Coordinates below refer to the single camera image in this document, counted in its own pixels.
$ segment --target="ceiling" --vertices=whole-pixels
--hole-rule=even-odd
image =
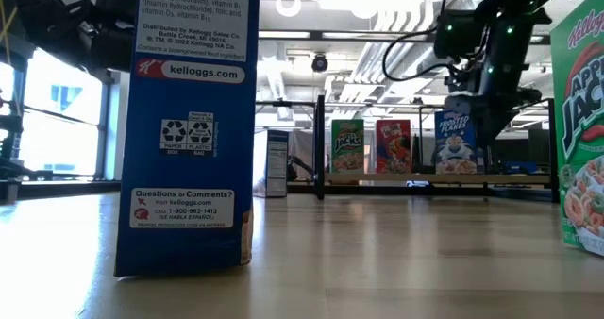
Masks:
[[[362,31],[382,32],[380,37],[383,40],[391,38],[393,35],[390,33],[427,29],[434,22],[441,1],[260,0],[262,40],[259,47],[258,99],[312,101],[318,93],[325,93],[332,104],[406,104],[416,97],[421,97],[424,103],[442,104],[448,95],[444,73],[433,72],[423,78],[393,84],[383,79],[380,69],[387,43],[359,42]],[[447,7],[473,9],[480,1],[448,0]],[[582,0],[551,0],[545,8],[554,23],[537,25],[534,34],[548,34],[580,2]],[[308,33],[313,30],[324,31],[324,36],[327,31],[347,33],[336,35],[337,39],[320,41],[311,41],[310,35],[300,34],[300,31]],[[325,73],[316,74],[310,68],[316,54],[327,57],[329,66]],[[413,75],[418,65],[427,65],[434,60],[429,43],[398,46],[390,58],[393,59],[389,62],[390,69],[397,76]],[[541,90],[544,97],[552,97],[549,46],[532,45],[527,63],[531,66],[524,72],[521,85]],[[517,121],[517,129],[521,129],[522,124],[546,120],[544,111],[535,110],[523,116]],[[364,118],[367,126],[373,126],[376,119],[392,117],[411,119],[413,126],[419,126],[420,122],[416,109],[361,107],[329,108],[326,120],[329,124],[330,118],[353,117]],[[311,124],[311,118],[302,109],[291,112],[264,108],[257,115],[257,126],[291,128],[308,124]],[[433,128],[431,116],[423,121],[422,126]]]

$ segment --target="cereal box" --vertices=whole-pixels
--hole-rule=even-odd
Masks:
[[[604,255],[604,0],[551,34],[563,240]]]
[[[378,174],[411,172],[411,122],[409,120],[376,121]]]
[[[364,173],[364,121],[331,122],[331,172]]]
[[[470,116],[451,110],[434,113],[436,174],[476,174],[476,134]]]

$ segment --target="green cereal box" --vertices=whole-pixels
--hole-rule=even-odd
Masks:
[[[364,121],[331,122],[331,173],[364,173]]]
[[[564,242],[604,256],[604,0],[551,33]]]

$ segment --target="cable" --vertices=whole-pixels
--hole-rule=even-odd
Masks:
[[[446,6],[446,0],[443,0],[443,3],[441,4],[441,15],[443,14],[443,12],[445,12],[445,6]],[[391,42],[390,45],[388,45],[388,48],[386,49],[386,52],[384,53],[384,56],[382,57],[382,61],[381,61],[381,71],[386,76],[386,78],[388,78],[388,79],[390,79],[390,80],[392,80],[394,82],[404,82],[406,80],[414,79],[414,78],[417,78],[417,77],[419,77],[421,75],[424,75],[425,73],[428,73],[429,71],[431,71],[431,70],[433,70],[435,68],[446,67],[451,72],[459,71],[457,68],[455,68],[451,64],[436,64],[436,65],[433,65],[433,66],[427,68],[426,70],[422,71],[421,73],[418,73],[418,74],[413,75],[413,76],[403,77],[403,78],[397,78],[397,77],[391,76],[388,73],[388,68],[387,68],[386,63],[387,63],[387,60],[388,60],[388,55],[390,55],[390,52],[393,50],[393,48],[394,48],[395,45],[397,45],[400,42],[403,42],[406,39],[411,38],[411,37],[421,36],[421,35],[429,35],[432,32],[436,31],[436,29],[437,29],[437,26],[434,26],[434,27],[432,27],[432,28],[430,28],[428,30],[425,30],[425,31],[410,32],[408,34],[405,34],[405,35],[397,38],[393,42]]]

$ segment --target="black pole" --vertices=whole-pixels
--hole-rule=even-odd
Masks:
[[[424,173],[424,127],[422,124],[422,110],[424,107],[419,108],[419,166],[421,167],[421,172]]]
[[[560,182],[558,180],[558,148],[556,142],[556,107],[554,99],[547,100],[549,116],[549,179],[551,187],[551,202],[560,203]]]
[[[320,94],[314,108],[314,193],[325,198],[325,96]]]

